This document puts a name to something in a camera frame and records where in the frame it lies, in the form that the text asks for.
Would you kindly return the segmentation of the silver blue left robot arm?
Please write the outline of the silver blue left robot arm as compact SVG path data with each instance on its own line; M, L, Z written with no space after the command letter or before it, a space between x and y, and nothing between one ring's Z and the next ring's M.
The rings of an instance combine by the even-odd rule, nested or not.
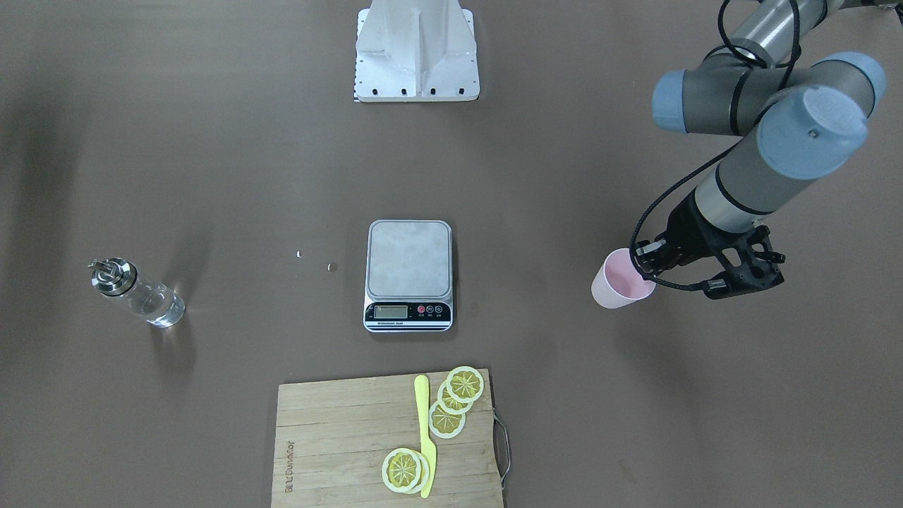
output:
M887 89L883 67L841 52L796 68L806 33L860 1L764 1L693 70L672 71L652 98L659 128L736 136L698 169L703 180L650 241L630 240L643 279L715 258L722 271L690 291L754 289L782 281L786 258L774 250L765 218L807 186L838 170L865 142L868 119Z

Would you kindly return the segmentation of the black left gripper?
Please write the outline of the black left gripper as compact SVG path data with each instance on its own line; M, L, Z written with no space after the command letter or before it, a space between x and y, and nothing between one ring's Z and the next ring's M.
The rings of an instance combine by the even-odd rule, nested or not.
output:
M663 234L652 241L633 242L631 254L639 269L657 276L700 258L714 256L716 248L724 245L726 238L726 231L703 216L696 193L691 192L671 211Z

